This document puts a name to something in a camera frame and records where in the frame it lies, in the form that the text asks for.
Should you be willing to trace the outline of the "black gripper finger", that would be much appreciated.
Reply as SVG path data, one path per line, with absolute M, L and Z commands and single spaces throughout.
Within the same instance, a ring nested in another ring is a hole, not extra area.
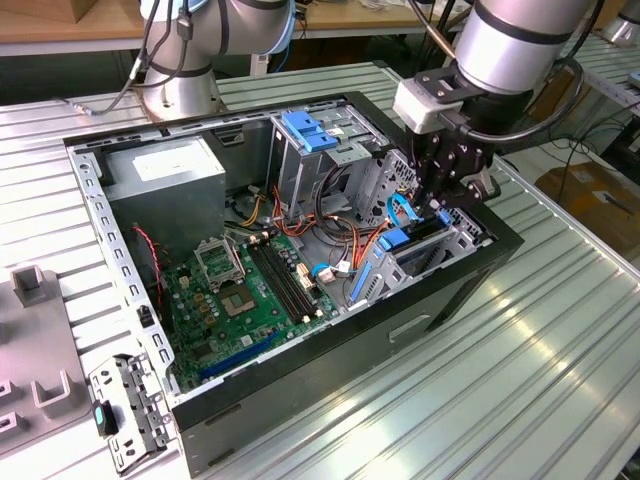
M 446 209 L 469 209 L 501 195 L 501 187 L 493 176 L 471 179 L 466 185 L 461 183 L 445 190 L 438 197 L 439 204 Z
M 447 136 L 443 131 L 409 136 L 409 154 L 415 169 L 417 188 L 412 202 L 416 211 L 424 215 L 428 211 L 444 210 L 451 206 L 443 186 L 441 153 L 445 150 Z

